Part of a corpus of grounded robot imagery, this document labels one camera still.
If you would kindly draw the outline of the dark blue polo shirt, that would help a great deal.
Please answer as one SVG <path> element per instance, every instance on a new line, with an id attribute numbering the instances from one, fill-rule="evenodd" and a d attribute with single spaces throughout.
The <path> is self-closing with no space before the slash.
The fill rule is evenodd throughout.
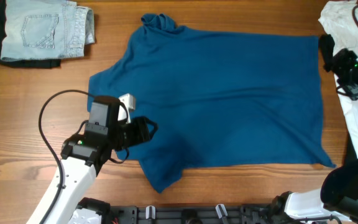
<path id="1" fill-rule="evenodd" d="M 316 36 L 212 32 L 145 14 L 127 50 L 89 79 L 92 95 L 135 100 L 158 124 L 153 139 L 119 153 L 157 192 L 188 168 L 333 162 L 321 143 Z"/>

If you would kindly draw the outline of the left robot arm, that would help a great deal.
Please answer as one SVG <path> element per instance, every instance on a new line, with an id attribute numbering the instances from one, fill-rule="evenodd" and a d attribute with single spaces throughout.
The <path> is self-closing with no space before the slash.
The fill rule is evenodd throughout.
<path id="1" fill-rule="evenodd" d="M 58 168 L 29 223 L 111 223 L 109 203 L 86 198 L 113 151 L 150 141 L 157 123 L 145 116 L 131 118 L 131 95 L 126 100 L 96 96 L 89 119 L 62 145 Z"/>

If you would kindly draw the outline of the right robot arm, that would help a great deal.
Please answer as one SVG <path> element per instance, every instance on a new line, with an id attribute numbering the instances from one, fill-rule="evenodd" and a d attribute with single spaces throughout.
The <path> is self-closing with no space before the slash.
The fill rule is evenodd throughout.
<path id="1" fill-rule="evenodd" d="M 323 53 L 324 69 L 338 76 L 338 88 L 358 87 L 358 57 L 348 49 Z M 267 223 L 358 223 L 358 159 L 330 172 L 320 189 L 285 192 L 266 208 Z"/>

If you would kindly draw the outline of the light blue denim shorts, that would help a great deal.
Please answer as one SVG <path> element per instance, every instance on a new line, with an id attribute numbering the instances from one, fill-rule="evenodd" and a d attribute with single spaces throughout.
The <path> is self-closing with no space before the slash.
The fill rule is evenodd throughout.
<path id="1" fill-rule="evenodd" d="M 74 1 L 7 0 L 1 60 L 48 60 L 85 56 L 95 43 L 94 12 Z"/>

